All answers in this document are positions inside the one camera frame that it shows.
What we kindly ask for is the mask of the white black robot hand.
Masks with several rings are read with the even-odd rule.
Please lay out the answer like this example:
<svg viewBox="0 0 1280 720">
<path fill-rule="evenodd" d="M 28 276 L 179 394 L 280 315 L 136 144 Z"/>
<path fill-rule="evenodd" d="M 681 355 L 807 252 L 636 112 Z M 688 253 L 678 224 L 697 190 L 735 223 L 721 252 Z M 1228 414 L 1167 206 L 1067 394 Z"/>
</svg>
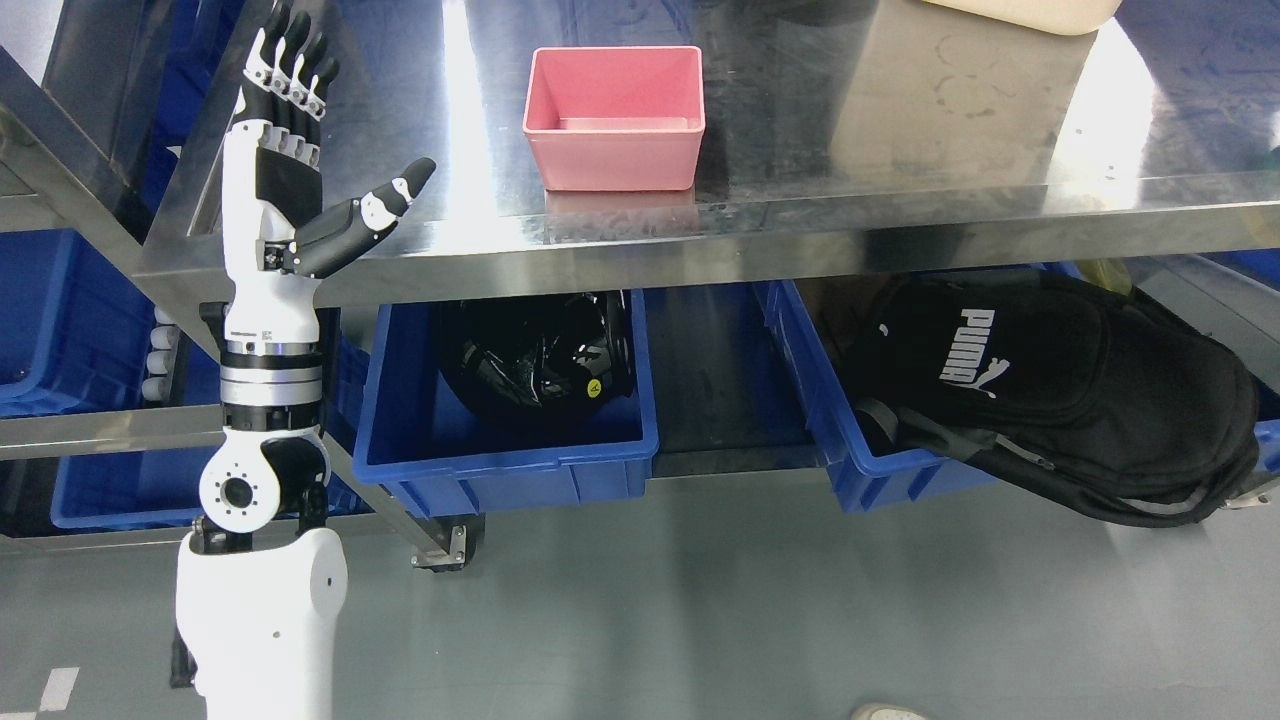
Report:
<svg viewBox="0 0 1280 720">
<path fill-rule="evenodd" d="M 234 287 L 224 337 L 236 352 L 319 342 L 321 282 L 384 241 L 435 173 L 420 158 L 325 205 L 321 128 L 339 69 L 311 15 L 274 1 L 237 73 L 221 145 L 221 246 Z"/>
</svg>

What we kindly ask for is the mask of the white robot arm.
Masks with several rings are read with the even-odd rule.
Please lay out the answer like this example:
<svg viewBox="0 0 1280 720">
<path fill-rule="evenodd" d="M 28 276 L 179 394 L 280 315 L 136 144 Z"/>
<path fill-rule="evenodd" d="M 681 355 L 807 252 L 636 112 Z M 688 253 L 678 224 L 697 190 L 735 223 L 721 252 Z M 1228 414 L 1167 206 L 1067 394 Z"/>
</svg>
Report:
<svg viewBox="0 0 1280 720">
<path fill-rule="evenodd" d="M 175 628 L 210 719 L 329 719 L 348 569 L 326 525 L 315 343 L 229 340 L 223 441 L 180 542 Z"/>
</svg>

